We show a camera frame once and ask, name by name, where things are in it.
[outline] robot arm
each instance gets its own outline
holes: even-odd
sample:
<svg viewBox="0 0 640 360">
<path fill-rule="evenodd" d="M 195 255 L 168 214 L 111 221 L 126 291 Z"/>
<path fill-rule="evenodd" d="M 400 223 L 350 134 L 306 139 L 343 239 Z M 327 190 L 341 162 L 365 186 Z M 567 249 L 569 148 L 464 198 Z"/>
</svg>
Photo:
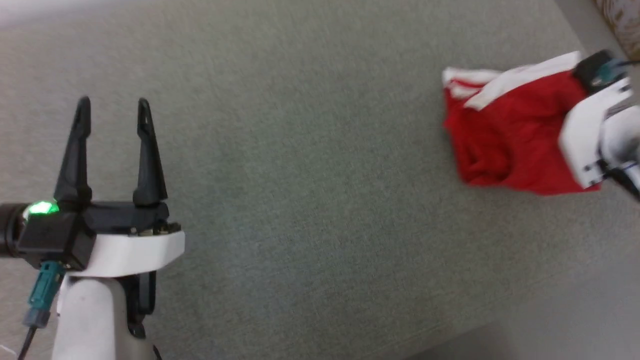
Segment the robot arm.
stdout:
<svg viewBox="0 0 640 360">
<path fill-rule="evenodd" d="M 22 258 L 40 274 L 23 324 L 24 359 L 46 327 L 54 296 L 60 317 L 53 359 L 159 359 L 142 321 L 155 308 L 156 270 L 184 252 L 181 226 L 169 222 L 151 111 L 138 103 L 138 186 L 131 202 L 92 202 L 86 176 L 89 98 L 76 110 L 54 201 L 0 204 L 0 257 Z"/>
<path fill-rule="evenodd" d="M 640 201 L 640 106 L 621 65 L 600 51 L 576 66 L 588 97 L 567 114 L 559 146 L 582 187 L 612 179 Z"/>
</svg>

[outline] carpet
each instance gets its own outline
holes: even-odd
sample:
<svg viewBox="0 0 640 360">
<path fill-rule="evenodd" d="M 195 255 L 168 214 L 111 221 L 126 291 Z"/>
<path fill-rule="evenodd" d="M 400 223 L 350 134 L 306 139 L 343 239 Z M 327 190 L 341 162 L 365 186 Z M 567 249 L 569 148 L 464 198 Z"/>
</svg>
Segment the carpet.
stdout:
<svg viewBox="0 0 640 360">
<path fill-rule="evenodd" d="M 469 188 L 442 129 L 445 66 L 577 49 L 551 0 L 156 0 L 7 28 L 0 199 L 51 196 L 85 94 L 94 199 L 130 198 L 144 96 L 188 234 L 146 321 L 165 359 L 408 356 L 637 248 L 624 193 Z M 35 272 L 0 268 L 18 349 Z"/>
</svg>

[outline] patterned fabric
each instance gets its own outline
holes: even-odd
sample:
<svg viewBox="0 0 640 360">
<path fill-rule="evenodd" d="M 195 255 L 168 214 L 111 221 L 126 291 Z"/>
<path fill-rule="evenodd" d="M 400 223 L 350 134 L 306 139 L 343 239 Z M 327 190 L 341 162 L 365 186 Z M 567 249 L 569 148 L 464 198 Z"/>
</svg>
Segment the patterned fabric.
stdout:
<svg viewBox="0 0 640 360">
<path fill-rule="evenodd" d="M 640 0 L 595 0 L 632 60 L 640 60 Z"/>
</svg>

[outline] white trim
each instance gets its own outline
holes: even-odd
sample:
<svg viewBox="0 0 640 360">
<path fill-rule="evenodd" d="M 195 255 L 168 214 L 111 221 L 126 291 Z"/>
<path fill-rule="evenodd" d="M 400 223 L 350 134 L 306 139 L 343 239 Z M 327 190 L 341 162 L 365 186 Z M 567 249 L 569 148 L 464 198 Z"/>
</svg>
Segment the white trim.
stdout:
<svg viewBox="0 0 640 360">
<path fill-rule="evenodd" d="M 467 70 L 447 67 L 442 72 L 442 84 L 447 87 L 453 79 L 458 79 L 467 83 L 484 85 L 500 74 L 502 72 L 496 70 Z"/>
<path fill-rule="evenodd" d="M 505 71 L 487 83 L 482 91 L 469 99 L 465 103 L 465 107 L 480 111 L 500 96 L 519 86 L 575 68 L 580 59 L 580 52 L 574 51 L 539 64 L 525 65 Z"/>
<path fill-rule="evenodd" d="M 448 86 L 449 93 L 454 99 L 468 99 L 480 91 L 480 88 L 470 88 L 467 86 L 451 84 Z"/>
</svg>

